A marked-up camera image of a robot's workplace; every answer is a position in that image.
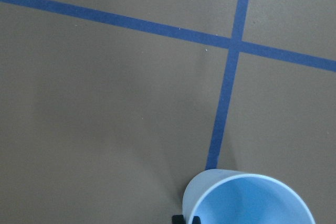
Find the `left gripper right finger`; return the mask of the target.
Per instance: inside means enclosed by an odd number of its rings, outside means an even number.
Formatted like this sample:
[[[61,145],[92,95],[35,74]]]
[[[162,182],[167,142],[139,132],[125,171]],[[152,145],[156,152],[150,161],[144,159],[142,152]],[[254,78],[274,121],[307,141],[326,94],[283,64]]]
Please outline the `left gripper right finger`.
[[[200,224],[200,217],[199,216],[194,216],[192,220],[192,224]]]

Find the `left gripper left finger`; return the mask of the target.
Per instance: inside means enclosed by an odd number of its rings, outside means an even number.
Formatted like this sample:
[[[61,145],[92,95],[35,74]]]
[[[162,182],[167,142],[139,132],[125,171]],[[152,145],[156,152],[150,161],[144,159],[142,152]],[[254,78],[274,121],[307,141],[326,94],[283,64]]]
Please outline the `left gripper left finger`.
[[[184,224],[183,215],[173,215],[172,216],[172,224]]]

